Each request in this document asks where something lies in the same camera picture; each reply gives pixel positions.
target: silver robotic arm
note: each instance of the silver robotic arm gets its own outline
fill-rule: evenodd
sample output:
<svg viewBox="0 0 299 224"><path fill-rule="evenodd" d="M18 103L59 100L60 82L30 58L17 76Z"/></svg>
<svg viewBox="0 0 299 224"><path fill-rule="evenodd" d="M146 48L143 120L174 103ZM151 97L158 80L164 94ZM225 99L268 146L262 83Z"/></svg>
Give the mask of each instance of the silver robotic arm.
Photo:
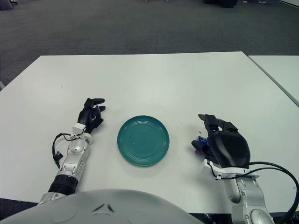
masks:
<svg viewBox="0 0 299 224"><path fill-rule="evenodd" d="M201 172L212 172L216 180L223 180L228 199L232 202L232 222L234 224L274 224L266 209L263 191L256 182L257 172L236 178L251 172L246 168L219 168L213 162L204 160Z"/></svg>
<svg viewBox="0 0 299 224"><path fill-rule="evenodd" d="M54 154L54 140L52 149L53 158L60 170L56 174L48 193L45 193L42 196L39 205L75 193L76 187L84 171L85 161L90 153L89 145L92 144L93 141L90 133L103 122L101 111L105 110L105 107L97 106L97 104L103 102L104 99L88 98L84 104L83 110L79 114L78 122L73 127L73 135L70 136L70 139L66 139L66 134L63 133L55 138L56 140L60 136L64 136L65 139L71 143L67 149L67 156L60 167L59 160L62 158L62 155L60 152Z"/></svg>

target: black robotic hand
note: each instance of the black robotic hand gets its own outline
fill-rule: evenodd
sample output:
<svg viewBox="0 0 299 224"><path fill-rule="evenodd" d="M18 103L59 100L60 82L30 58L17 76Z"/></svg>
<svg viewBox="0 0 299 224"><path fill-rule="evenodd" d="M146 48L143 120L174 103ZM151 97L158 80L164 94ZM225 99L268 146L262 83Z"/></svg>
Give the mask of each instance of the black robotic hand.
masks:
<svg viewBox="0 0 299 224"><path fill-rule="evenodd" d="M232 123L217 119L214 115L199 114L198 116L205 122L208 145L194 140L192 145L196 150L222 168L249 168L249 147L243 136L238 133L238 129Z"/></svg>
<svg viewBox="0 0 299 224"><path fill-rule="evenodd" d="M97 128L102 122L101 112L106 109L105 106L97 106L104 103L105 100L101 98L88 98L84 103L84 108L78 117L78 123L86 126L85 132L91 133L93 129Z"/></svg>

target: white bracket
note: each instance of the white bracket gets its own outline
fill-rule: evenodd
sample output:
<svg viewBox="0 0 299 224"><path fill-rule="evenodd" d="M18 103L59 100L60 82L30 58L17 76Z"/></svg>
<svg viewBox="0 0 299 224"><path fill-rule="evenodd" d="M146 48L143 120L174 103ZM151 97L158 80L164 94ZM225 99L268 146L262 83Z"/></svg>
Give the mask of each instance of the white bracket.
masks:
<svg viewBox="0 0 299 224"><path fill-rule="evenodd" d="M80 124L80 123L76 123L73 127L73 134L74 135L82 134L84 132L85 128L86 128L85 125Z"/></svg>
<svg viewBox="0 0 299 224"><path fill-rule="evenodd" d="M212 171L211 169L213 168L214 174L217 176L217 180L221 180L222 177L235 177L237 175L243 175L251 171L251 169L245 169L245 168L238 168L238 167L226 167L226 168L219 168L215 166L211 161L208 161L205 159L202 162L200 172L204 173L206 175L211 175ZM248 177L254 177L258 178L259 175L257 172L254 172L252 174L248 174Z"/></svg>

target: black band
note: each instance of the black band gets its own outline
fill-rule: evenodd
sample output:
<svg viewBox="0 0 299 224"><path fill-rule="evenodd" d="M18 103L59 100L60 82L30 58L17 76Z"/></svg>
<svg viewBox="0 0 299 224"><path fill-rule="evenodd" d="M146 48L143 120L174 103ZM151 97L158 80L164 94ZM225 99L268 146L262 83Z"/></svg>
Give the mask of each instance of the black band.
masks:
<svg viewBox="0 0 299 224"><path fill-rule="evenodd" d="M57 192L64 195L74 194L78 180L68 175L58 175L55 177L48 192Z"/></svg>

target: robotic arm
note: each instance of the robotic arm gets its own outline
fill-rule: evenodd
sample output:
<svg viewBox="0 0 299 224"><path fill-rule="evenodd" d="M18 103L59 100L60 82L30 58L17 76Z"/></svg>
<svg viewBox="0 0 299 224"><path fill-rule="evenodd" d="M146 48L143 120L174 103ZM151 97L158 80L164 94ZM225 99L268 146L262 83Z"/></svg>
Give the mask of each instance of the robotic arm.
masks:
<svg viewBox="0 0 299 224"><path fill-rule="evenodd" d="M93 129L103 122L101 112L105 110L105 107L99 107L97 104L104 102L105 100L101 98L88 98L86 100L84 108L79 114L78 122L73 127L73 135L70 136L69 140L65 138L71 141L71 143L67 148L67 156L61 167L59 160L62 158L62 155L59 151L54 154L54 145L57 138L60 136L65 137L66 134L61 133L55 138L52 147L53 159L60 170L56 174L48 193L42 196L39 204L75 193L77 184L83 174L85 161L90 153L89 145L93 142L90 134Z"/></svg>
<svg viewBox="0 0 299 224"><path fill-rule="evenodd" d="M199 114L199 118L205 122L209 146L199 141L193 141L192 145L206 156L201 171L212 172L216 180L224 180L227 196L232 202L233 223L274 224L266 209L263 191L256 182L258 174L248 174L251 171L250 151L246 140L230 122L214 115ZM221 168L209 160L211 156Z"/></svg>

